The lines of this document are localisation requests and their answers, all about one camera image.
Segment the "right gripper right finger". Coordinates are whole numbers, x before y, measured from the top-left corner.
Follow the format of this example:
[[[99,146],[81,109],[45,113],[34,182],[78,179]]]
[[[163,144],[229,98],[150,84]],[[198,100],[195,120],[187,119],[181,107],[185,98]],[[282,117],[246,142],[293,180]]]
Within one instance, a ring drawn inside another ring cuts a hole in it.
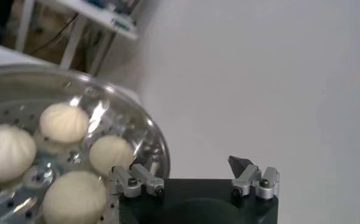
[[[234,197],[248,196],[252,187],[256,196],[263,200],[279,195],[280,174],[275,167],[267,167],[262,173],[249,159],[229,156],[228,162],[235,177],[231,181]]]

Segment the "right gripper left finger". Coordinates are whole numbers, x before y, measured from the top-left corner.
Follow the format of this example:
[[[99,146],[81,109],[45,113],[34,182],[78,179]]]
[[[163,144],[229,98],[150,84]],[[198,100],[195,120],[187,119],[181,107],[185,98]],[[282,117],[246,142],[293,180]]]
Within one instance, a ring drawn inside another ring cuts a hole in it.
[[[148,195],[161,197],[164,195],[164,180],[152,175],[141,164],[133,164],[131,170],[122,166],[111,169],[111,194],[123,194],[127,198],[136,198],[142,195],[142,188]]]

